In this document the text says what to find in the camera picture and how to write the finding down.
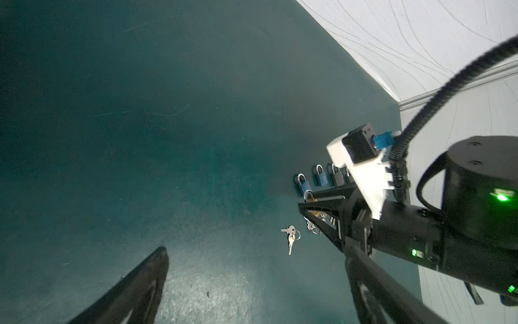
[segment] black cable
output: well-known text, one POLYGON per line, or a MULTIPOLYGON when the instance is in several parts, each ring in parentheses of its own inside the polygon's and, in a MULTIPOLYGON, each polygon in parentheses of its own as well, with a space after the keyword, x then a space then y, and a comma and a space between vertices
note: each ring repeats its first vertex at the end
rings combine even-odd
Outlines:
POLYGON ((392 179, 394 183, 394 197, 398 202, 406 200, 406 188, 404 186, 404 177, 406 176, 406 165, 404 162, 404 153, 408 148, 410 141, 417 135, 423 126, 448 102, 457 94, 467 83, 481 75, 484 71, 493 65, 507 59, 508 57, 518 53, 518 35, 498 44, 486 53, 479 56, 471 62, 462 71, 457 73, 448 83, 446 83, 428 103, 419 111, 419 113, 410 121, 408 126, 403 130, 401 135, 396 139, 396 143, 392 146, 390 156, 388 157, 392 169, 392 179))
POLYGON ((446 157, 447 152, 444 152, 443 154, 439 155, 438 158, 435 159, 435 161, 430 164, 428 169, 424 172, 423 176, 421 177, 421 180, 419 180, 418 186, 415 188, 415 195, 418 197, 419 201, 425 206, 426 208, 430 209, 432 212, 436 213, 437 216, 441 215, 441 210, 431 203, 427 202, 426 199, 423 197, 423 189, 424 185, 433 177, 435 177, 439 172, 444 170, 446 167, 446 157))

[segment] black padlock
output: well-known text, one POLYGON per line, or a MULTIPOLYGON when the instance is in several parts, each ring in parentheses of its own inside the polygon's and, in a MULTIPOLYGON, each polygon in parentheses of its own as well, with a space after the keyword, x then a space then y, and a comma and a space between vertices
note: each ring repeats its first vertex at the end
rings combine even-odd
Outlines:
POLYGON ((338 186, 345 185, 346 182, 343 179, 342 169, 340 169, 339 167, 336 167, 335 164, 333 163, 333 164, 331 164, 331 170, 332 170, 333 182, 335 183, 335 186, 338 187, 338 186))
POLYGON ((348 184, 352 184, 354 182, 353 176, 349 173, 348 168, 346 168, 346 180, 348 184))

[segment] scratch on surface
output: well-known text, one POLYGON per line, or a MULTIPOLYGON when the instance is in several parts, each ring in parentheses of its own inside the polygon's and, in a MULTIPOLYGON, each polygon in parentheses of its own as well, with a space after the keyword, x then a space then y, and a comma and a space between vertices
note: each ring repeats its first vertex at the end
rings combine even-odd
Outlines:
POLYGON ((405 17, 407 18, 407 22, 408 22, 408 27, 410 27, 410 30, 412 31, 412 34, 414 35, 414 38, 415 40, 418 42, 419 45, 421 45, 421 48, 425 51, 426 54, 428 54, 428 56, 430 57, 430 59, 432 61, 434 61, 437 65, 439 65, 440 67, 446 69, 444 66, 442 66, 441 64, 439 64, 439 62, 437 62, 434 57, 430 54, 430 52, 428 52, 428 50, 424 47, 423 43, 421 43, 421 41, 419 40, 417 34, 415 33, 415 30, 414 28, 412 27, 412 24, 410 23, 410 18, 408 17, 408 12, 407 12, 407 8, 405 6, 405 3, 403 1, 401 1, 401 4, 403 5, 403 11, 405 12, 405 17))
POLYGON ((455 126, 455 118, 457 118, 457 108, 458 108, 458 97, 455 100, 455 111, 453 113, 452 126, 450 127, 450 133, 448 134, 448 139, 446 140, 446 145, 444 146, 445 149, 448 148, 448 142, 450 141, 450 137, 452 136, 453 126, 455 126))
POLYGON ((174 17, 174 16, 169 16, 169 17, 158 18, 158 19, 155 19, 155 20, 150 20, 150 21, 145 22, 145 23, 143 23, 143 24, 136 25, 136 26, 133 26, 133 27, 131 27, 131 28, 125 29, 125 30, 123 30, 122 32, 123 32, 123 33, 127 33, 127 32, 129 32, 129 31, 131 31, 131 30, 133 30, 133 29, 135 29, 135 28, 139 28, 139 27, 145 26, 145 25, 150 24, 150 23, 153 23, 153 22, 166 20, 166 19, 169 19, 169 18, 172 18, 172 17, 174 17))
POLYGON ((437 63, 437 62, 435 62, 435 63, 434 63, 434 62, 430 61, 430 60, 429 60, 428 58, 426 58, 424 55, 422 55, 422 54, 418 53, 418 52, 414 49, 414 47, 413 47, 413 46, 411 46, 411 45, 410 45, 410 43, 408 43, 407 38, 405 37, 405 34, 403 33, 403 30, 401 29, 401 26, 400 26, 400 24, 399 24, 399 20, 397 20, 396 12, 394 11, 394 7, 392 6, 392 2, 391 2, 391 1, 389 1, 389 2, 388 2, 388 4, 390 5, 390 8, 391 8, 391 10, 392 10, 392 16, 394 17, 394 20, 396 21, 397 27, 398 27, 398 29, 399 29, 399 33, 400 33, 400 34, 401 34, 401 36, 403 37, 403 40, 405 40, 405 43, 407 43, 408 47, 409 47, 409 48, 410 48, 410 49, 411 49, 415 54, 419 55, 419 57, 423 58, 426 62, 431 63, 431 64, 433 64, 433 65, 435 65, 435 64, 436 64, 436 66, 437 66, 437 67, 439 67, 439 68, 441 68, 441 69, 443 69, 443 70, 445 70, 445 71, 447 71, 447 72, 451 72, 451 73, 453 73, 453 71, 450 71, 450 70, 446 69, 444 66, 440 65, 439 63, 437 63))
POLYGON ((464 27, 466 30, 472 32, 473 34, 479 36, 479 37, 482 37, 484 39, 487 39, 493 43, 496 43, 496 41, 494 41, 493 39, 489 38, 489 37, 485 37, 484 35, 481 35, 479 33, 477 33, 476 31, 474 31, 473 29, 471 29, 470 27, 464 25, 462 23, 462 21, 460 21, 457 17, 455 17, 449 10, 448 8, 446 8, 446 6, 441 2, 441 0, 437 0, 437 2, 441 5, 441 7, 450 15, 451 18, 453 18, 457 23, 459 23, 459 25, 461 25, 462 27, 464 27))
MULTIPOLYGON (((437 273, 433 271, 433 275, 435 277, 435 281, 437 282, 437 288, 439 287, 439 279, 437 279, 437 273)), ((446 301, 444 300, 444 296, 442 295, 442 291, 439 291, 439 295, 441 295, 442 303, 444 304, 444 308, 446 308, 446 314, 448 314, 448 321, 451 321, 452 317, 450 316, 450 311, 448 310, 448 306, 446 305, 446 301)))
POLYGON ((455 316, 457 317, 457 320, 460 321, 461 318, 459 317, 458 315, 458 312, 457 312, 457 309, 455 308, 455 306, 453 305, 453 300, 450 296, 450 292, 448 291, 448 289, 446 289, 446 285, 444 284, 444 281, 443 281, 443 278, 442 276, 439 275, 439 279, 441 279, 441 282, 442 282, 442 286, 444 288, 444 290, 442 291, 442 293, 445 291, 446 292, 446 295, 448 296, 448 299, 450 300, 450 305, 452 306, 453 310, 455 311, 455 316))
POLYGON ((511 94, 513 95, 514 99, 516 100, 516 103, 518 103, 518 97, 516 97, 513 90, 511 89, 511 87, 507 84, 507 80, 504 80, 503 83, 506 85, 507 89, 509 89, 509 91, 511 91, 511 94))
POLYGON ((451 284, 451 282, 450 282, 449 278, 450 278, 450 277, 448 277, 448 276, 447 276, 447 277, 445 277, 445 280, 446 280, 446 282, 448 283, 448 286, 450 286, 450 290, 452 291, 453 299, 455 300, 455 303, 457 304, 457 308, 458 308, 458 310, 459 310, 459 311, 460 311, 460 313, 462 314, 462 313, 463 313, 463 311, 462 311, 462 309, 461 309, 461 305, 458 303, 458 298, 457 298, 457 296, 455 296, 455 292, 453 292, 452 284, 451 284))
POLYGON ((423 269, 423 274, 424 274, 424 279, 426 281, 426 288, 428 290, 428 298, 430 298, 430 308, 434 308, 434 305, 432 304, 432 301, 431 301, 431 293, 430 293, 430 284, 428 283, 428 276, 426 275, 426 269, 423 269))
POLYGON ((405 63, 407 63, 407 64, 409 64, 409 65, 411 65, 411 66, 415 67, 416 69, 420 70, 421 72, 423 72, 423 73, 425 73, 425 74, 429 75, 432 79, 436 80, 439 84, 443 84, 443 82, 439 81, 439 80, 438 80, 436 77, 434 77, 432 74, 430 74, 430 73, 428 73, 428 72, 424 71, 424 70, 423 70, 423 69, 421 69, 421 68, 418 68, 417 66, 415 66, 415 65, 411 64, 409 61, 406 61, 406 60, 404 60, 404 59, 402 59, 402 58, 398 57, 397 55, 394 55, 394 54, 392 54, 392 53, 390 53, 390 52, 388 52, 388 51, 385 51, 384 49, 379 48, 379 47, 375 46, 374 44, 371 44, 371 43, 368 43, 368 44, 369 44, 369 45, 371 45, 371 46, 373 46, 373 47, 375 47, 375 48, 377 48, 377 49, 379 49, 379 50, 380 50, 380 51, 382 51, 382 52, 385 52, 385 53, 390 54, 390 55, 392 55, 393 57, 395 57, 395 58, 397 58, 397 59, 399 59, 399 60, 402 60, 403 62, 405 62, 405 63))
POLYGON ((261 30, 258 30, 258 29, 255 29, 253 28, 252 26, 248 26, 248 28, 254 32, 254 34, 256 34, 257 36, 259 36, 260 38, 263 38, 265 40, 269 40, 268 37, 264 34, 263 31, 261 30))
POLYGON ((212 29, 212 27, 211 27, 211 26, 207 26, 207 27, 208 27, 208 29, 209 29, 209 30, 210 30, 214 35, 219 36, 219 35, 218 35, 218 34, 216 34, 216 32, 212 29))
POLYGON ((475 317, 473 316, 473 311, 471 310, 471 303, 470 303, 471 298, 468 296, 468 290, 464 289, 464 293, 466 294, 466 299, 464 299, 464 300, 468 302, 469 312, 471 313, 471 320, 473 321, 473 324, 475 324, 475 317))
POLYGON ((171 116, 176 116, 178 115, 179 113, 183 112, 184 110, 186 110, 187 108, 189 108, 191 104, 187 104, 184 109, 180 110, 179 112, 176 112, 174 114, 159 114, 158 112, 150 112, 150 111, 143 111, 145 114, 151 114, 151 115, 157 115, 157 116, 166 116, 166 117, 171 117, 171 116))
POLYGON ((434 68, 432 68, 432 67, 430 67, 430 66, 428 66, 428 65, 424 65, 424 64, 421 64, 421 63, 416 62, 416 61, 412 61, 412 62, 413 62, 413 63, 415 63, 415 64, 417 64, 417 65, 420 65, 420 66, 422 66, 422 67, 429 68, 430 70, 432 70, 432 71, 434 71, 434 72, 437 72, 437 73, 439 73, 440 75, 443 75, 443 76, 444 76, 444 77, 446 77, 446 78, 449 78, 449 76, 447 76, 447 75, 446 75, 446 74, 444 74, 443 72, 441 72, 441 71, 439 71, 439 70, 436 70, 436 69, 434 69, 434 68))
POLYGON ((484 3, 484 12, 485 12, 485 15, 486 15, 486 24, 489 23, 489 17, 487 16, 487 3, 485 0, 482 0, 482 2, 484 3))
MULTIPOLYGON (((355 44, 357 44, 357 45, 359 45, 359 46, 361 46, 361 47, 365 48, 366 50, 371 51, 372 53, 376 54, 377 56, 381 57, 382 59, 385 59, 388 63, 391 63, 391 64, 392 64, 392 65, 394 65, 396 68, 398 68, 398 69, 400 69, 401 71, 403 71, 403 72, 405 72, 406 74, 408 74, 408 76, 410 76, 412 79, 414 79, 414 80, 415 80, 415 82, 416 82, 417 84, 419 84, 419 85, 421 86, 421 88, 423 88, 423 90, 424 90, 424 91, 426 91, 425 87, 423 86, 423 84, 422 84, 422 83, 420 83, 420 82, 419 82, 419 80, 417 80, 413 75, 411 75, 410 73, 408 73, 408 71, 406 71, 405 69, 401 68, 399 65, 396 65, 395 63, 393 63, 392 61, 390 61, 390 60, 389 60, 389 59, 387 59, 386 57, 384 57, 384 56, 380 55, 379 53, 377 53, 377 52, 373 51, 372 49, 368 48, 367 46, 364 46, 364 45, 362 45, 362 44, 360 44, 360 43, 357 43, 357 42, 355 42, 355 41, 353 41, 353 40, 351 40, 351 39, 348 39, 348 38, 346 38, 346 37, 344 37, 344 36, 342 36, 342 35, 340 35, 340 34, 334 33, 334 32, 332 32, 332 31, 329 31, 329 32, 330 32, 330 33, 333 33, 333 34, 336 34, 336 35, 338 35, 338 36, 340 36, 340 37, 342 37, 342 38, 344 38, 344 39, 346 39, 346 40, 348 40, 348 41, 350 41, 350 42, 352 42, 352 43, 355 43, 355 44)), ((343 43, 341 43, 339 40, 336 40, 336 41, 337 41, 339 44, 341 44, 342 46, 346 46, 346 45, 344 45, 343 43)))
POLYGON ((124 114, 125 112, 127 112, 127 111, 109 112, 107 114, 100 114, 100 115, 94 115, 94 116, 99 117, 99 116, 108 116, 108 115, 115 115, 115 114, 124 114))
POLYGON ((318 16, 320 19, 322 19, 323 21, 327 22, 329 25, 333 26, 334 28, 350 35, 350 36, 353 36, 354 38, 358 38, 360 39, 358 36, 355 36, 353 34, 350 34, 348 32, 346 32, 345 30, 341 29, 340 27, 338 27, 337 25, 334 25, 333 23, 331 23, 329 20, 325 19, 324 17, 322 17, 321 15, 319 15, 315 10, 313 10, 310 6, 308 6, 304 1, 302 0, 299 0, 299 3, 301 3, 301 5, 306 9, 306 10, 311 10, 316 16, 318 16))
POLYGON ((371 62, 370 60, 368 60, 365 56, 363 56, 363 55, 361 55, 360 53, 358 53, 358 51, 353 50, 352 48, 348 47, 348 46, 347 46, 347 45, 345 45, 344 43, 339 42, 338 40, 337 40, 337 42, 338 42, 340 45, 342 45, 342 46, 343 46, 347 51, 355 52, 355 53, 356 53, 356 55, 358 55, 358 56, 362 57, 365 61, 369 62, 369 63, 370 63, 370 65, 372 65, 375 69, 377 69, 381 74, 383 74, 383 75, 385 76, 385 78, 387 78, 387 81, 388 81, 388 82, 390 82, 390 84, 392 84, 392 90, 396 93, 397 97, 398 97, 398 98, 401 98, 401 97, 399 96, 399 93, 397 92, 396 87, 395 87, 395 86, 394 86, 394 84, 392 83, 392 80, 390 80, 389 76, 388 76, 387 74, 385 74, 385 72, 383 72, 382 70, 380 70, 380 69, 378 68, 378 66, 377 66, 377 65, 375 65, 374 63, 372 63, 372 62, 371 62))
POLYGON ((338 2, 338 4, 340 5, 340 7, 342 7, 343 12, 344 12, 347 16, 349 16, 349 18, 350 18, 352 21, 354 21, 354 22, 356 23, 356 25, 358 25, 358 27, 360 27, 360 28, 361 28, 365 33, 367 33, 367 35, 369 35, 370 37, 374 38, 375 40, 377 40, 379 43, 383 44, 384 46, 386 46, 386 47, 390 48, 390 49, 391 49, 391 50, 393 50, 394 52, 398 53, 398 54, 399 54, 399 55, 401 55, 402 57, 404 57, 404 58, 406 58, 406 59, 410 59, 408 56, 404 55, 402 52, 397 51, 396 49, 394 49, 394 48, 390 47, 389 45, 387 45, 387 44, 385 44, 384 42, 382 42, 382 41, 380 41, 379 39, 377 39, 374 35, 372 35, 372 34, 371 34, 370 32, 368 32, 365 28, 363 28, 363 26, 362 26, 360 23, 358 23, 358 22, 353 18, 353 16, 351 16, 351 15, 347 12, 347 10, 344 8, 344 6, 342 5, 342 3, 341 3, 340 1, 338 2))

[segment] padlock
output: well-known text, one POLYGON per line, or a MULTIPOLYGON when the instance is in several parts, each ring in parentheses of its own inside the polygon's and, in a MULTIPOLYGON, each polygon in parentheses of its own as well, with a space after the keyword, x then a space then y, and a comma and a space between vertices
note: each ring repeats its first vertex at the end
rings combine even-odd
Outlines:
POLYGON ((326 175, 326 172, 324 171, 324 168, 322 168, 322 166, 320 164, 317 164, 315 167, 315 171, 316 171, 316 177, 319 181, 319 186, 320 187, 325 186, 327 184, 327 175, 326 175))
POLYGON ((335 164, 331 164, 331 170, 332 170, 332 176, 333 176, 333 182, 335 183, 335 186, 343 186, 346 184, 346 181, 343 179, 343 173, 342 169, 339 167, 336 167, 335 164))
POLYGON ((300 190, 300 194, 302 197, 304 197, 306 191, 311 191, 311 185, 306 179, 306 176, 302 173, 299 173, 297 175, 297 183, 298 183, 298 189, 300 190))
MULTIPOLYGON (((306 191, 304 193, 304 202, 307 203, 307 202, 314 202, 314 201, 317 201, 317 199, 313 196, 313 191, 311 191, 311 190, 306 191)), ((312 213, 316 217, 318 217, 320 215, 320 212, 317 210, 311 210, 310 213, 312 213)), ((315 224, 310 222, 309 219, 307 219, 306 217, 304 217, 304 219, 308 223, 308 230, 313 232, 313 234, 318 234, 319 230, 318 230, 318 228, 316 228, 315 224)))
MULTIPOLYGON (((315 202, 315 201, 318 201, 317 198, 315 198, 313 196, 313 191, 311 190, 308 190, 304 193, 304 202, 307 203, 307 202, 315 202)), ((325 217, 327 216, 326 213, 324 212, 319 212, 318 210, 310 210, 309 211, 310 213, 312 213, 313 215, 315 215, 316 217, 320 216, 322 217, 322 221, 325 222, 325 217)))
POLYGON ((349 173, 349 169, 346 168, 346 179, 348 184, 354 183, 353 176, 349 173))

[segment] white wall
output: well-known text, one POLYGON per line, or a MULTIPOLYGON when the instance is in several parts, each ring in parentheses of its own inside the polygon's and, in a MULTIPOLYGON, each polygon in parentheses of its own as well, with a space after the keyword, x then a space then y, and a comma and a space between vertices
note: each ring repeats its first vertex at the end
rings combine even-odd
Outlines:
MULTIPOLYGON (((419 108, 401 113, 404 128, 419 108)), ((407 158, 410 200, 420 205, 415 186, 434 159, 455 142, 475 135, 518 136, 518 76, 465 91, 446 104, 410 143, 407 158)), ((443 173, 425 186, 423 196, 441 205, 443 173)), ((475 306, 462 281, 420 267, 423 302, 450 323, 517 323, 518 307, 504 307, 499 296, 478 289, 485 305, 475 306)))
POLYGON ((297 1, 400 102, 518 34, 516 0, 297 1))

